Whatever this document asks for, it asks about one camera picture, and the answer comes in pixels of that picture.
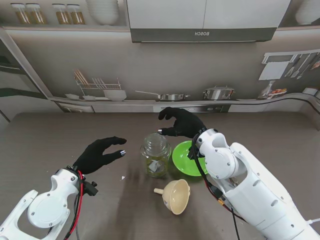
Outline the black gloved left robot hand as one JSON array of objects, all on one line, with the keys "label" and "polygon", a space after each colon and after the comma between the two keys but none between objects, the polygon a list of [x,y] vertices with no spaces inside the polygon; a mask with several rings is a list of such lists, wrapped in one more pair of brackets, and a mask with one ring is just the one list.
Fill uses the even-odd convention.
[{"label": "black gloved left robot hand", "polygon": [[112,163],[126,154],[125,150],[104,154],[107,148],[115,145],[124,145],[126,142],[127,140],[125,138],[116,136],[97,139],[87,146],[72,167],[84,175],[94,173],[103,166]]}]

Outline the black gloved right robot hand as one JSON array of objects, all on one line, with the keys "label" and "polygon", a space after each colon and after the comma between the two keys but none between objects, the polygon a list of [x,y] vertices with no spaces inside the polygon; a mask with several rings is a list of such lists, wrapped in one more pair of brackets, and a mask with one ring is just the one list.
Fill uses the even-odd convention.
[{"label": "black gloved right robot hand", "polygon": [[193,113],[176,107],[166,107],[159,115],[159,120],[175,118],[172,127],[160,128],[157,132],[163,136],[187,137],[192,139],[207,130],[204,123]]}]

